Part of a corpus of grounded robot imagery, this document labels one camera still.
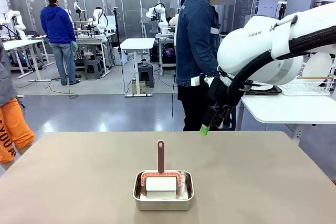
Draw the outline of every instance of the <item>denim jacket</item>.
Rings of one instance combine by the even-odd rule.
[[[186,0],[176,33],[176,84],[190,86],[191,78],[217,70],[218,14],[209,0]]]

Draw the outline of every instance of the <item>gray stool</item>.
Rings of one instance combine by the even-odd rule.
[[[154,88],[153,66],[150,64],[144,66],[142,63],[138,63],[138,72],[140,81],[145,81],[146,86]]]
[[[85,60],[85,79],[96,78],[100,79],[103,72],[100,67],[100,58],[97,57],[95,60]]]

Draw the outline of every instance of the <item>dish rack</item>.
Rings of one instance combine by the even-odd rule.
[[[284,95],[330,95],[334,89],[335,77],[324,81],[324,79],[294,79],[287,84],[279,85]]]

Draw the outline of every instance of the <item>man in blue jacket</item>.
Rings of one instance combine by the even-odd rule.
[[[191,87],[191,78],[217,70],[218,14],[212,4],[223,0],[186,0],[176,34],[177,98],[184,109],[184,131],[199,131],[209,105],[208,87]]]
[[[72,22],[67,12],[58,6],[58,0],[49,0],[49,5],[41,11],[41,24],[44,32],[49,39],[50,46],[56,60],[56,66],[61,76],[61,84],[68,84],[67,75],[65,74],[65,61],[69,74],[69,84],[80,83],[75,77],[75,60],[72,52],[72,42],[76,42],[75,32],[73,31]]]

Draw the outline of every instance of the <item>stainless steel container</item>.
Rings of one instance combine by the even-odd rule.
[[[180,170],[182,175],[182,186],[180,195],[177,199],[147,199],[145,196],[145,188],[141,186],[141,171],[135,177],[133,197],[137,208],[141,211],[187,211],[192,205],[194,198],[194,185],[191,174],[185,170]]]

